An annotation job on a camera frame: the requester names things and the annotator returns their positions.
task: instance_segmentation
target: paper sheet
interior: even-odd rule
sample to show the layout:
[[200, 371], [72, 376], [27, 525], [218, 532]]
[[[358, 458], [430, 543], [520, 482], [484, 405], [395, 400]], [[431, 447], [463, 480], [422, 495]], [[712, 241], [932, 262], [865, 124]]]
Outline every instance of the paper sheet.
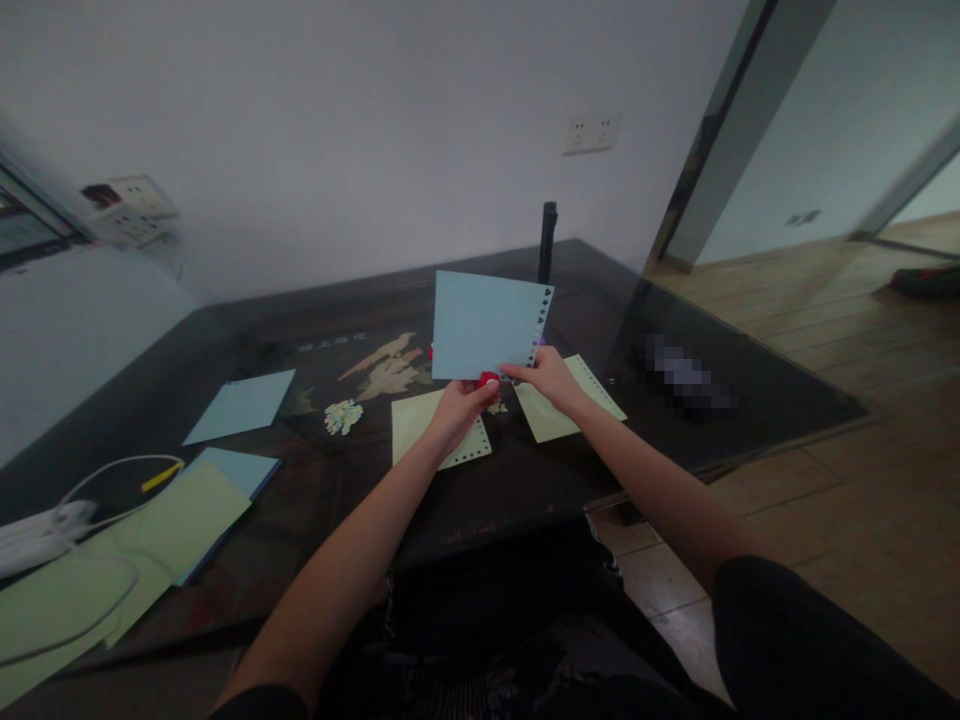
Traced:
[[[606, 408], [617, 420], [627, 419], [623, 410], [603, 389], [596, 375], [590, 372], [583, 358], [574, 355], [564, 362], [570, 368], [577, 384], [586, 390], [587, 395], [596, 400], [601, 407]], [[530, 429], [533, 430], [533, 437], [538, 443], [580, 432], [573, 420], [557, 410], [533, 385], [529, 383], [518, 385], [517, 398], [520, 400], [523, 414], [527, 416], [527, 422], [530, 423]]]
[[[433, 413], [440, 404], [443, 390], [397, 400], [391, 405], [393, 416], [393, 464], [396, 465], [427, 429]], [[477, 418], [463, 442], [441, 464], [440, 470], [490, 454], [490, 439]]]
[[[212, 462], [216, 465], [223, 476], [230, 481], [230, 484], [251, 500], [257, 496], [257, 493], [280, 466], [280, 461], [274, 458], [248, 455], [247, 453], [221, 450], [220, 448], [206, 448], [197, 456], [196, 460], [190, 463], [186, 470], [180, 473], [173, 481], [174, 484], [188, 479], [190, 474], [204, 462]], [[182, 572], [173, 584], [177, 587], [185, 584], [196, 571], [197, 566], [223, 541], [225, 535], [226, 533], [217, 538], [216, 542], [195, 563]]]
[[[109, 617], [59, 650], [0, 669], [5, 707], [102, 639], [112, 646], [250, 506], [212, 463], [171, 485], [136, 515], [82, 544], [120, 554], [140, 570], [136, 587]], [[129, 570], [107, 560], [64, 555], [0, 593], [0, 658], [63, 639], [106, 610], [129, 583]]]
[[437, 271], [433, 378], [478, 380], [504, 363], [533, 363], [553, 286]]
[[183, 444], [193, 445], [272, 424], [295, 372], [286, 370], [227, 383]]

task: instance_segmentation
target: person's left hand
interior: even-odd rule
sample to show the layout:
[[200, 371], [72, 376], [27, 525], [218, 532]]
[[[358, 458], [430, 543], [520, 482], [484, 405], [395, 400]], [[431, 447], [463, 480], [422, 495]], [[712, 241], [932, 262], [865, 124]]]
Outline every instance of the person's left hand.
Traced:
[[470, 426], [488, 406], [500, 399], [500, 383], [491, 380], [479, 390], [476, 383], [451, 380], [443, 391], [423, 437], [437, 442], [440, 459], [447, 457], [463, 441]]

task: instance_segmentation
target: white cable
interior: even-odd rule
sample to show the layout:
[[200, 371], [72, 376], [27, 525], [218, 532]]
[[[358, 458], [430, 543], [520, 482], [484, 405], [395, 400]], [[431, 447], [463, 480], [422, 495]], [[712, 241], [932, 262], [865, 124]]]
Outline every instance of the white cable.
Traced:
[[[134, 457], [122, 458], [120, 460], [114, 460], [112, 463], [107, 463], [99, 470], [87, 475], [87, 477], [85, 477], [79, 483], [74, 485], [73, 488], [70, 490], [70, 492], [68, 492], [66, 495], [63, 496], [63, 498], [57, 504], [57, 507], [53, 512], [52, 520], [50, 523], [50, 530], [53, 532], [54, 535], [57, 536], [57, 538], [64, 545], [66, 545], [67, 550], [69, 552], [74, 553], [75, 555], [86, 557], [87, 559], [90, 559], [90, 560], [101, 560], [105, 562], [112, 562], [115, 565], [121, 565], [125, 567], [127, 570], [130, 571], [130, 578], [131, 578], [130, 584], [120, 594], [120, 597], [118, 597], [113, 602], [113, 604], [110, 605], [110, 607], [104, 610], [103, 613], [101, 613], [93, 622], [91, 622], [82, 630], [75, 632], [73, 635], [70, 635], [69, 637], [66, 637], [62, 640], [58, 640], [55, 643], [50, 643], [48, 645], [44, 645], [42, 647], [36, 648], [35, 650], [29, 650], [28, 652], [20, 653], [19, 655], [14, 655], [9, 658], [4, 658], [0, 660], [0, 668], [4, 668], [4, 667], [7, 667], [8, 665], [13, 665], [15, 663], [23, 662], [24, 660], [29, 660], [30, 658], [37, 657], [38, 655], [43, 655], [44, 653], [48, 653], [51, 650], [56, 650], [57, 648], [61, 648], [64, 645], [68, 645], [72, 643], [74, 640], [79, 640], [88, 632], [93, 630], [97, 625], [99, 625], [104, 620], [106, 620], [110, 616], [110, 614], [120, 606], [120, 603], [126, 600], [127, 596], [129, 596], [130, 593], [133, 592], [133, 588], [136, 587], [137, 582], [139, 582], [140, 580], [140, 569], [136, 566], [135, 563], [131, 562], [127, 558], [123, 557], [122, 555], [105, 555], [100, 553], [92, 553], [92, 552], [89, 552], [88, 550], [84, 550], [82, 547], [77, 545], [77, 543], [75, 543], [73, 540], [71, 540], [70, 538], [68, 538], [66, 535], [63, 534], [63, 532], [60, 530], [60, 527], [58, 526], [57, 518], [60, 516], [60, 512], [63, 510], [63, 506], [66, 505], [67, 502], [69, 502], [70, 498], [72, 498], [77, 493], [77, 491], [79, 491], [84, 485], [86, 485], [88, 482], [90, 482], [95, 477], [97, 477], [100, 473], [104, 472], [105, 470], [109, 470], [114, 465], [119, 465], [121, 463], [132, 462], [134, 460], [153, 460], [153, 459], [174, 461], [175, 463], [174, 467], [176, 467], [176, 472], [170, 478], [168, 478], [166, 482], [171, 482], [175, 477], [177, 477], [177, 475], [179, 475], [183, 471], [183, 468], [185, 465], [183, 460], [173, 455], [136, 455]], [[119, 515], [114, 515], [112, 518], [108, 518], [106, 520], [98, 522], [95, 525], [90, 525], [85, 529], [84, 534], [89, 533], [91, 530], [94, 530], [96, 528], [103, 527], [104, 525], [109, 525], [110, 523], [114, 523], [117, 520], [120, 520], [121, 518], [125, 518], [129, 515], [133, 515], [133, 513], [142, 510], [147, 505], [149, 505], [152, 501], [153, 501], [153, 498], [150, 498], [150, 500], [147, 500], [147, 502], [143, 503], [142, 505], [138, 505], [133, 510], [129, 510], [125, 513], [120, 513]]]

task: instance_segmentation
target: pale yellow paper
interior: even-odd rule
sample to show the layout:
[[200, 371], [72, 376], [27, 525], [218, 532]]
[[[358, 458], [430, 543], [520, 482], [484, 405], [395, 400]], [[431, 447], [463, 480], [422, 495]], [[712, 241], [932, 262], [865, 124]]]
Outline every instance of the pale yellow paper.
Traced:
[[[596, 375], [590, 372], [590, 368], [587, 367], [582, 357], [574, 355], [568, 357], [564, 362], [570, 368], [577, 384], [586, 391], [587, 395], [596, 400], [600, 407], [606, 409], [617, 420], [627, 419], [623, 410], [613, 401], [613, 398], [607, 395], [607, 391], [603, 389]], [[517, 386], [517, 398], [520, 400], [523, 414], [527, 416], [527, 422], [530, 423], [533, 437], [538, 443], [556, 440], [559, 437], [580, 432], [573, 420], [557, 410], [530, 383]]]
[[[397, 400], [391, 405], [393, 418], [393, 464], [400, 462], [413, 444], [423, 435], [433, 413], [440, 404], [443, 390], [417, 395], [406, 400]], [[463, 442], [441, 464], [440, 470], [453, 465], [460, 465], [469, 460], [490, 454], [490, 440], [487, 430], [483, 427], [483, 420], [477, 418], [470, 432]]]
[[[0, 707], [68, 665], [101, 640], [113, 645], [250, 506], [217, 470], [202, 463], [139, 513], [82, 544], [122, 555], [140, 570], [136, 587], [111, 615], [75, 642], [0, 669]], [[0, 659], [54, 643], [103, 613], [130, 582], [117, 563], [69, 554], [0, 593]]]

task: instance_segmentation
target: hand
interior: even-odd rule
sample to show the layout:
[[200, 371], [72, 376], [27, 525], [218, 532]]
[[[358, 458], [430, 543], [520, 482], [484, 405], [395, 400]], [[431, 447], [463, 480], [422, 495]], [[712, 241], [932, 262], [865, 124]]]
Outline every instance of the hand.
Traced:
[[479, 390], [476, 383], [452, 380], [443, 391], [423, 437], [435, 441], [440, 459], [447, 457], [463, 441], [470, 426], [489, 405], [500, 400], [500, 383], [491, 380]]
[[540, 347], [536, 367], [501, 365], [500, 370], [533, 385], [564, 415], [570, 415], [576, 407], [590, 399], [574, 379], [560, 353], [550, 345]]

